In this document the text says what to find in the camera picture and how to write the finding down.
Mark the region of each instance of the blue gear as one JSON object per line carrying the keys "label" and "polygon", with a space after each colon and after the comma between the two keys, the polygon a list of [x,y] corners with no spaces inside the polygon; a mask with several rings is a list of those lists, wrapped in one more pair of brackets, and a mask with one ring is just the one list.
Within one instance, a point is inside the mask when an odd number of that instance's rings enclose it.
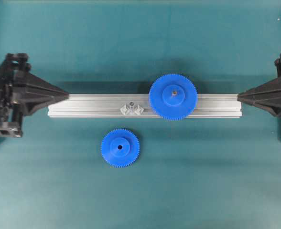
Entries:
{"label": "blue gear", "polygon": [[127,167],[136,161],[140,143],[129,130],[116,129],[109,132],[101,143],[101,154],[114,167]]}
{"label": "blue gear", "polygon": [[149,102],[153,111],[167,120],[186,118],[197,103],[197,90],[186,77],[167,74],[151,86]]}

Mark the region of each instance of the teal background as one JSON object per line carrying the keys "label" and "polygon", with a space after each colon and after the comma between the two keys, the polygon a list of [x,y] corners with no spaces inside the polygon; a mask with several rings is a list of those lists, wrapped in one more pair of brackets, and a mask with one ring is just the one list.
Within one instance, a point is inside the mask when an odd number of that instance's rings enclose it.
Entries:
{"label": "teal background", "polygon": [[[239,93],[276,77],[281,0],[0,0],[0,63],[71,93],[147,93],[165,73],[200,93]],[[128,128],[141,154],[108,166],[104,135]],[[0,229],[281,229],[281,125],[240,119],[51,119],[0,140]]]}

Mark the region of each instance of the gear teeth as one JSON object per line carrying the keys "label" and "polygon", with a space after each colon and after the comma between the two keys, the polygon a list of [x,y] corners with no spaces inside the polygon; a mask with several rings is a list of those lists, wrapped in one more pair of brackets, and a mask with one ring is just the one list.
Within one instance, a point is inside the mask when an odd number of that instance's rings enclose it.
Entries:
{"label": "gear teeth", "polygon": [[161,113],[159,113],[159,112],[155,109],[155,106],[153,105],[153,102],[152,102],[152,99],[153,99],[153,98],[152,98],[152,96],[151,96],[151,89],[152,89],[157,83],[159,83],[159,80],[160,80],[160,79],[162,79],[163,77],[165,77],[165,76],[167,76],[167,75],[173,75],[173,76],[178,76],[178,77],[185,78],[186,80],[188,80],[188,82],[190,82],[190,84],[191,84],[192,87],[194,88],[196,94],[198,93],[198,91],[197,91],[195,85],[193,84],[193,82],[192,82],[189,78],[187,78],[187,77],[185,77],[185,76],[183,76],[183,75],[180,75],[180,74],[176,74],[176,73],[165,74],[165,75],[163,75],[163,76],[160,76],[160,77],[159,77],[158,79],[156,79],[156,80],[153,82],[153,84],[151,85],[150,91],[149,91],[149,103],[150,103],[150,106],[151,106],[152,110],[153,110],[157,115],[159,115],[160,117],[162,117],[162,118],[164,118],[164,119],[166,119],[166,120],[168,120],[168,121],[179,121],[179,120],[182,120],[182,119],[186,118],[188,115],[190,115],[190,114],[192,113],[192,111],[191,111],[189,114],[187,114],[187,115],[182,115],[182,116],[179,116],[179,117],[176,117],[176,118],[168,117],[168,116],[165,116],[165,115],[162,115]]}
{"label": "gear teeth", "polygon": [[[104,145],[106,139],[108,138],[108,136],[110,136],[112,133],[114,133],[114,132],[116,132],[116,131],[119,131],[119,130],[124,130],[124,131],[127,131],[127,132],[131,133],[131,134],[135,137],[135,139],[136,139],[136,141],[137,141],[137,155],[135,156],[135,158],[134,158],[131,162],[129,162],[129,163],[126,164],[126,165],[122,165],[122,166],[121,166],[121,165],[113,165],[113,164],[109,163],[109,162],[106,160],[106,158],[104,157],[103,153],[102,153],[102,152],[103,152],[102,147],[103,147],[103,145]],[[140,155],[140,141],[139,141],[139,139],[136,137],[136,135],[135,135],[133,132],[131,132],[130,130],[128,130],[128,129],[125,129],[125,128],[114,129],[114,130],[108,132],[107,135],[105,135],[105,137],[103,138],[103,140],[102,140],[102,142],[101,142],[101,145],[100,145],[100,152],[101,152],[101,154],[102,154],[103,159],[104,159],[110,166],[112,166],[112,167],[114,167],[114,168],[124,168],[124,167],[128,167],[128,166],[132,165],[132,164],[138,159],[138,157],[139,157],[139,155]]]}

